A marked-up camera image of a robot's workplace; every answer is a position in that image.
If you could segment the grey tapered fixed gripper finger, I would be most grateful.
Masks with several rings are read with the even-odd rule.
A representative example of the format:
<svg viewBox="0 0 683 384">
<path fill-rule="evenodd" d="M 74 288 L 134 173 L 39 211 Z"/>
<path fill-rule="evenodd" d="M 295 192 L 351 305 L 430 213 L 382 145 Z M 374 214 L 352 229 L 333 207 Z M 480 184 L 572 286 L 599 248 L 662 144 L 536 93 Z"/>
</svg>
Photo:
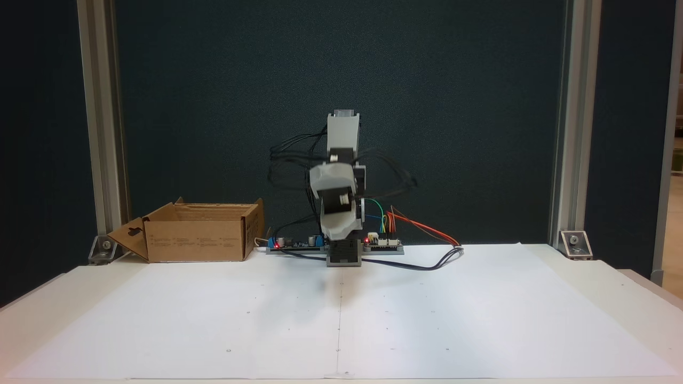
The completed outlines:
<svg viewBox="0 0 683 384">
<path fill-rule="evenodd" d="M 356 205 L 351 205 L 349 211 L 321 212 L 321 229 L 324 236 L 330 241 L 341 241 L 351 236 L 354 231 L 360 229 L 360 219 L 357 217 Z"/>
</svg>

